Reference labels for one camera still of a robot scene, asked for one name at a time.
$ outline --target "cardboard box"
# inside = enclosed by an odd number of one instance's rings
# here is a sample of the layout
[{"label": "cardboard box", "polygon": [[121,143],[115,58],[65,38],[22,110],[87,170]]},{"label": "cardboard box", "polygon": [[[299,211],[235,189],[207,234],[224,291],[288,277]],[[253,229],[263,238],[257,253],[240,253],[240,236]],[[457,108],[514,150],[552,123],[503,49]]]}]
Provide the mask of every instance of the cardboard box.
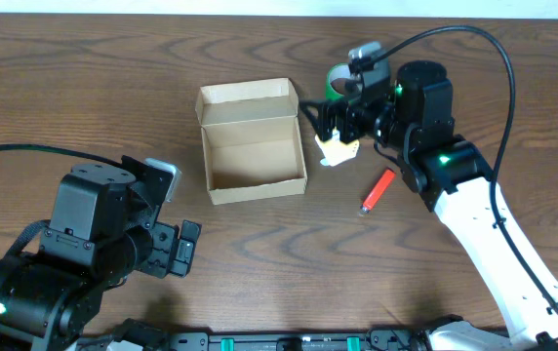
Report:
[{"label": "cardboard box", "polygon": [[287,78],[201,88],[195,110],[214,205],[305,192],[298,108]]}]

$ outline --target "wood grain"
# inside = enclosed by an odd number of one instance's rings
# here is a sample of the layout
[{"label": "wood grain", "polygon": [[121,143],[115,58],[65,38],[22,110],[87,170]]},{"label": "wood grain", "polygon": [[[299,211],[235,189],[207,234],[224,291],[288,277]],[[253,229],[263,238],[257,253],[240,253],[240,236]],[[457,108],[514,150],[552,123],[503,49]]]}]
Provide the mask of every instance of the wood grain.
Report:
[{"label": "wood grain", "polygon": [[[464,20],[0,15],[0,143],[38,142],[177,164],[184,179],[161,220],[204,230],[192,274],[134,274],[105,295],[88,332],[126,318],[225,331],[366,329],[443,314],[475,326],[503,321],[455,238],[396,181],[373,213],[360,200],[385,163],[368,142],[353,161],[319,165],[300,120],[309,183],[303,196],[212,206],[194,100],[210,84],[289,77],[301,98],[324,96],[346,52],[392,46]],[[558,279],[558,21],[468,20],[511,54],[516,120],[500,184]],[[431,37],[391,58],[444,63],[458,131],[493,162],[507,106],[498,55],[468,34]],[[29,222],[50,217],[77,159],[0,153],[0,257]]]}]

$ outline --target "black wire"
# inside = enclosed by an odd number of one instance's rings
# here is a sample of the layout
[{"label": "black wire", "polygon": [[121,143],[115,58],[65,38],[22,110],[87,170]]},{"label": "black wire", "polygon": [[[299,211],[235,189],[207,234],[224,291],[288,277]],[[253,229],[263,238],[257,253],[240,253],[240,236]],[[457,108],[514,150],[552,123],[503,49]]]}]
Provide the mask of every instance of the black wire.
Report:
[{"label": "black wire", "polygon": [[398,166],[398,160],[396,160],[395,157],[393,156],[389,156],[389,155],[385,155],[384,153],[382,153],[379,150],[379,142],[377,140],[375,140],[375,151],[377,152],[377,154],[379,154],[380,156],[386,158],[389,162],[393,163],[394,165],[396,165],[396,167],[400,167]]},{"label": "black wire", "polygon": [[37,220],[28,226],[19,234],[15,242],[10,246],[5,255],[19,255],[23,249],[29,244],[40,232],[47,228],[50,221],[48,219]]},{"label": "black wire", "polygon": [[107,291],[110,291],[112,289],[121,288],[125,285],[125,283],[127,283],[127,276],[123,277],[123,279],[119,283],[111,285],[111,286],[105,288],[103,291],[107,292]]},{"label": "black wire", "polygon": [[405,132],[405,141],[403,142],[403,160],[409,165],[409,138],[412,136],[414,129],[419,127],[418,123],[412,123],[407,127]]},{"label": "black wire", "polygon": [[0,151],[11,151],[11,150],[32,150],[32,151],[43,151],[43,152],[51,152],[60,155],[67,155],[67,156],[74,156],[80,157],[88,160],[93,160],[97,162],[102,162],[110,166],[114,167],[121,167],[121,164],[107,159],[105,157],[92,155],[85,152],[73,151],[68,149],[63,149],[59,147],[53,146],[46,146],[46,145],[37,145],[37,144],[0,144]]},{"label": "black wire", "polygon": [[517,249],[517,246],[515,246],[513,239],[511,239],[511,236],[506,230],[506,226],[504,225],[504,219],[500,215],[500,212],[498,211],[498,204],[496,203],[496,185],[498,184],[498,172],[500,171],[500,164],[502,163],[502,157],[504,156],[504,149],[506,148],[506,143],[509,139],[509,134],[511,132],[511,126],[513,125],[513,114],[515,111],[515,76],[513,74],[513,67],[511,66],[511,60],[508,54],[506,53],[506,50],[502,46],[502,44],[492,34],[486,32],[483,29],[469,26],[469,25],[449,25],[449,26],[443,26],[443,27],[427,30],[412,38],[409,38],[406,41],[402,42],[401,44],[397,45],[396,47],[392,48],[388,52],[384,53],[380,57],[374,59],[372,63],[379,62],[383,59],[387,59],[392,54],[398,52],[399,50],[405,48],[406,46],[412,43],[415,43],[417,40],[431,36],[433,34],[449,32],[449,31],[471,32],[483,36],[498,50],[498,53],[500,54],[500,56],[502,57],[502,61],[504,62],[504,66],[506,68],[506,75],[508,77],[508,83],[509,83],[509,109],[506,117],[506,124],[504,126],[504,133],[502,134],[502,140],[500,142],[500,147],[498,149],[498,155],[496,156],[496,161],[494,162],[494,172],[492,174],[492,180],[490,182],[490,203],[492,205],[492,212],[494,213],[494,219],[496,220],[496,224],[498,225],[498,228],[502,232],[502,236],[504,237],[504,240],[508,244],[509,248],[517,258],[517,260],[520,262],[520,265],[522,265],[522,268],[524,268],[526,273],[529,275],[529,278],[531,278],[531,280],[533,281],[533,283],[535,284],[535,286],[537,287],[537,289],[539,290],[543,298],[545,298],[545,300],[548,302],[548,305],[552,308],[552,310],[554,310],[554,312],[558,316],[558,303],[554,300],[554,297],[550,295],[548,290],[543,286],[543,284],[541,283],[541,281],[539,280],[535,272],[533,272],[531,266],[529,266],[526,259],[524,259],[520,251]]}]

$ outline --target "white wall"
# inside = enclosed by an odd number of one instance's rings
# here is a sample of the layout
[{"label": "white wall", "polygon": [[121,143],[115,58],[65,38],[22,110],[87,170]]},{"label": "white wall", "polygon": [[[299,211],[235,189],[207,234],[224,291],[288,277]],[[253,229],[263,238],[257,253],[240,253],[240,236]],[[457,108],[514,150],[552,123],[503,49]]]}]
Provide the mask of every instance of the white wall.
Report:
[{"label": "white wall", "polygon": [[558,0],[0,0],[0,13],[558,19]]}]

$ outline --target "green tape roll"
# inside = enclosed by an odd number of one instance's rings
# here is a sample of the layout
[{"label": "green tape roll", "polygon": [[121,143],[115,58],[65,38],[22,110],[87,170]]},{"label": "green tape roll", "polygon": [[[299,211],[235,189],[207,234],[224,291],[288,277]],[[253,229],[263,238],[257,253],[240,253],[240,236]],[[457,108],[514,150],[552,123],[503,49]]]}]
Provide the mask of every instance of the green tape roll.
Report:
[{"label": "green tape roll", "polygon": [[327,84],[325,86],[325,96],[327,99],[335,100],[343,97],[342,94],[338,93],[332,86],[331,82],[338,78],[350,79],[350,71],[348,70],[348,64],[340,63],[336,64],[331,68],[329,73],[327,73]]}]

